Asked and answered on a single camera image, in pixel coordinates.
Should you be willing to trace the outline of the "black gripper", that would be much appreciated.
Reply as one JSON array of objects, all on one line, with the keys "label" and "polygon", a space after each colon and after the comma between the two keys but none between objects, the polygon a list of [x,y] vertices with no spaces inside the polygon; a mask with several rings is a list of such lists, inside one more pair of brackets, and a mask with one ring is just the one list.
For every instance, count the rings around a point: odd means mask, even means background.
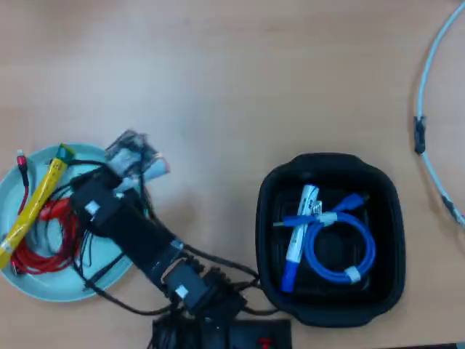
[{"label": "black gripper", "polygon": [[[105,160],[114,171],[129,171],[136,164],[136,176],[161,176],[161,156],[144,140],[144,135],[127,129],[105,149]],[[105,222],[118,208],[113,190],[122,180],[111,170],[92,170],[70,181],[70,207],[82,228],[95,235],[108,235]]]}]

